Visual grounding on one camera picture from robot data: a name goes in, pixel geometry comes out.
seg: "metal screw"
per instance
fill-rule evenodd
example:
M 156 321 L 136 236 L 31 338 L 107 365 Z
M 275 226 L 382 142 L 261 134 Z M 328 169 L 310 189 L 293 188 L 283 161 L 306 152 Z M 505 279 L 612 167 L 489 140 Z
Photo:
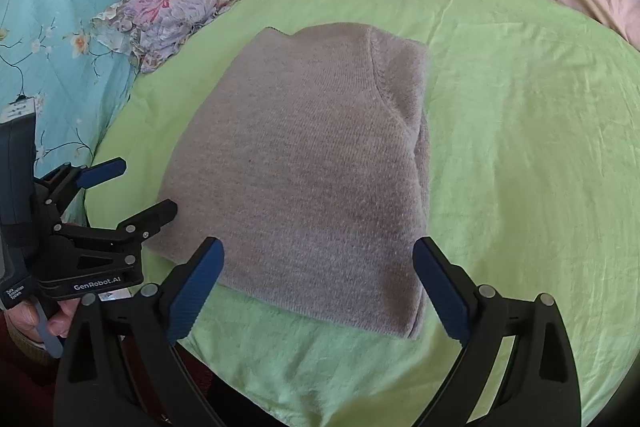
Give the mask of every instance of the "metal screw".
M 549 295 L 548 293 L 541 293 L 540 294 L 540 301 L 545 305 L 545 306 L 553 306 L 555 304 L 556 301 L 554 301 L 554 298 Z
M 158 285 L 149 283 L 142 286 L 142 290 L 140 290 L 143 297 L 153 297 L 156 293 L 158 293 Z
M 486 297 L 487 299 L 495 297 L 495 289 L 494 289 L 494 287 L 493 286 L 489 286 L 488 284 L 482 284 L 478 288 L 478 293 L 482 297 Z
M 87 293 L 81 302 L 83 306 L 91 306 L 95 302 L 95 293 Z

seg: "green fabric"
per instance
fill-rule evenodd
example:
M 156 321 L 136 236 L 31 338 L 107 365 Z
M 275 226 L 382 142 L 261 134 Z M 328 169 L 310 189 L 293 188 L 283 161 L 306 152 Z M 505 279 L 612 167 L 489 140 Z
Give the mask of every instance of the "green fabric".
M 587 423 L 639 346 L 640 54 L 553 1 L 243 0 L 137 79 L 96 157 L 122 156 L 127 173 L 89 191 L 92 225 L 114 227 L 156 201 L 178 136 L 255 34 L 328 22 L 368 23 L 429 46 L 430 234 L 502 295 L 555 296 Z M 171 268 L 148 253 L 144 263 L 156 282 Z M 418 340 L 406 341 L 218 285 L 184 346 L 288 425 L 402 427 L 459 352 L 426 313 Z

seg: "white label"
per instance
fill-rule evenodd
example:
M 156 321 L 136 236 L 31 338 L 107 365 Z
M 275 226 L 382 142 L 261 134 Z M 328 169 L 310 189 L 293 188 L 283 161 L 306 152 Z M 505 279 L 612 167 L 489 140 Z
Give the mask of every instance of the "white label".
M 7 105 L 0 113 L 0 123 L 6 123 L 21 116 L 27 116 L 36 112 L 36 105 L 33 98 L 25 98 L 20 102 Z

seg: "human hand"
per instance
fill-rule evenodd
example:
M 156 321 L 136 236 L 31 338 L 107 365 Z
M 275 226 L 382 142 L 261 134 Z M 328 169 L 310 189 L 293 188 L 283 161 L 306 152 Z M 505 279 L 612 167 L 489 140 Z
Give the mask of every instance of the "human hand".
M 78 308 L 80 299 L 70 299 L 68 301 L 60 301 L 60 311 L 53 315 L 47 321 L 47 329 L 52 335 L 57 337 L 66 337 L 71 327 L 71 321 Z M 29 301 L 22 301 L 17 306 L 4 312 L 9 318 L 15 329 L 20 331 L 25 337 L 34 342 L 42 342 L 40 335 L 36 331 L 39 318 L 35 306 Z

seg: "brown knit sweater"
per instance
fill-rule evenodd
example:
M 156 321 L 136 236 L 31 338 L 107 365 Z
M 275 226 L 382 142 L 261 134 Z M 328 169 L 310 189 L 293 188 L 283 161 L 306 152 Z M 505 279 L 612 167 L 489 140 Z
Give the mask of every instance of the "brown knit sweater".
M 318 319 L 414 337 L 424 292 L 426 49 L 372 26 L 267 28 L 175 147 L 160 198 L 178 216 L 149 246 L 225 246 L 221 281 Z

